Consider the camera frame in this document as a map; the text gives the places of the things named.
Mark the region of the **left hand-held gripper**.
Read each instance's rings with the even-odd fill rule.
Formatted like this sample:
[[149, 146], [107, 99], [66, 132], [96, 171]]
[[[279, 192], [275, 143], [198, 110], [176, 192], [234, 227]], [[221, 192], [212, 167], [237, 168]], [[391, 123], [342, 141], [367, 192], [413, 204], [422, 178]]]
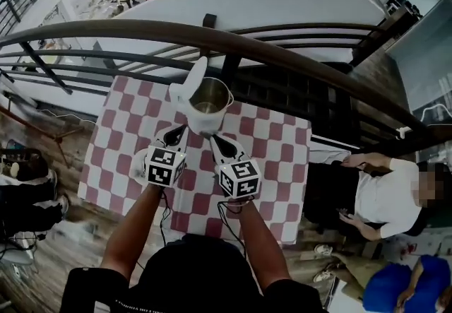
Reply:
[[130, 178], [142, 186], [154, 184], [161, 187], [173, 187], [186, 164], [186, 146], [189, 127], [171, 125], [159, 130], [153, 146], [137, 152], [131, 162]]

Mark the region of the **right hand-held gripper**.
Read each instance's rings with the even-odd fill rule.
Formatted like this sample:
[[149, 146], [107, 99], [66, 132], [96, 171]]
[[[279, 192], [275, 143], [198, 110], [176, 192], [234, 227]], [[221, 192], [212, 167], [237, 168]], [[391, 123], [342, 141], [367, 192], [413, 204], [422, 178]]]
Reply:
[[261, 171], [242, 145], [222, 134], [211, 135], [209, 141], [215, 162], [215, 182], [224, 196], [240, 199], [259, 193]]

